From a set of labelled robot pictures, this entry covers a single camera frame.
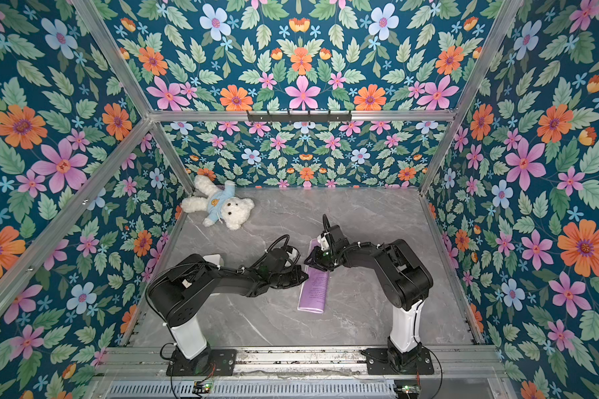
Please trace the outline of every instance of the metal grate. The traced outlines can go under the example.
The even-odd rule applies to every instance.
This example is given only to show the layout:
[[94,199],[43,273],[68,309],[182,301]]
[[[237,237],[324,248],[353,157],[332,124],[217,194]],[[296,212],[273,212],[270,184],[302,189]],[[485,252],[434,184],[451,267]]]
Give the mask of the metal grate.
[[[196,398],[194,381],[174,381],[181,398]],[[209,398],[394,398],[393,381],[364,382],[359,380],[319,381],[216,381]],[[106,399],[172,398],[169,381],[118,381]]]

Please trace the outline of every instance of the purple book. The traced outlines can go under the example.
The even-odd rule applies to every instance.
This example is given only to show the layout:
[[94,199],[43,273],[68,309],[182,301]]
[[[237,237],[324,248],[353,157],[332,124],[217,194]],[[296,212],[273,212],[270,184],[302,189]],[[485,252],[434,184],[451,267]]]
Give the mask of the purple book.
[[[308,253],[318,245],[317,239],[312,239],[308,246]],[[306,273],[308,274],[308,280],[301,285],[298,310],[322,314],[324,313],[324,304],[326,303],[329,272],[307,266]]]

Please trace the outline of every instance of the teddy bear head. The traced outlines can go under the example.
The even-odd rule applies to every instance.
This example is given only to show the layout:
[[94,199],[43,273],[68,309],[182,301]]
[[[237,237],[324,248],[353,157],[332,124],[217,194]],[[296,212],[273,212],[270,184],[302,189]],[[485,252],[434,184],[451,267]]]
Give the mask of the teddy bear head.
[[230,198],[224,202],[220,213],[229,230],[237,230],[251,215],[255,203],[250,198]]

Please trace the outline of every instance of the black mounting plate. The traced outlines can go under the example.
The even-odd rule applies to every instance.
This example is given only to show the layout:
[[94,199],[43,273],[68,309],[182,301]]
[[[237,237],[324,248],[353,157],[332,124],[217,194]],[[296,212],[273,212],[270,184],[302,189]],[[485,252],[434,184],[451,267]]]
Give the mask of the black mounting plate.
[[211,349],[208,357],[208,363],[200,370],[196,367],[194,370],[191,367],[191,361],[183,355],[176,355],[172,362],[168,364],[167,376],[169,377],[193,377],[196,375],[208,376],[213,372],[213,376],[230,376],[233,375],[233,367],[235,367],[235,358],[238,351],[235,349]]
[[[377,359],[388,359],[387,348],[367,348],[365,352],[366,365],[369,375],[394,375],[397,372],[393,370],[388,361],[378,361]],[[408,364],[404,370],[397,374],[407,375],[432,375],[435,374],[435,369],[432,366],[430,350],[422,347],[419,356],[414,362]]]

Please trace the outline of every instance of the white teddy bear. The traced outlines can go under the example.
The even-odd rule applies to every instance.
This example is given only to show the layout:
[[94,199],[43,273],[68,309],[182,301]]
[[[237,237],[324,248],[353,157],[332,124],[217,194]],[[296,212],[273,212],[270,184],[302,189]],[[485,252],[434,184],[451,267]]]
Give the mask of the white teddy bear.
[[200,190],[205,197],[188,197],[182,201],[182,210],[184,212],[207,211],[207,216],[202,224],[209,227],[215,224],[219,219],[226,222],[229,230],[237,230],[242,226],[251,214],[251,209],[255,207],[252,199],[240,199],[235,197],[235,182],[226,180],[224,190],[213,184],[207,177],[202,175],[195,176],[195,187]]

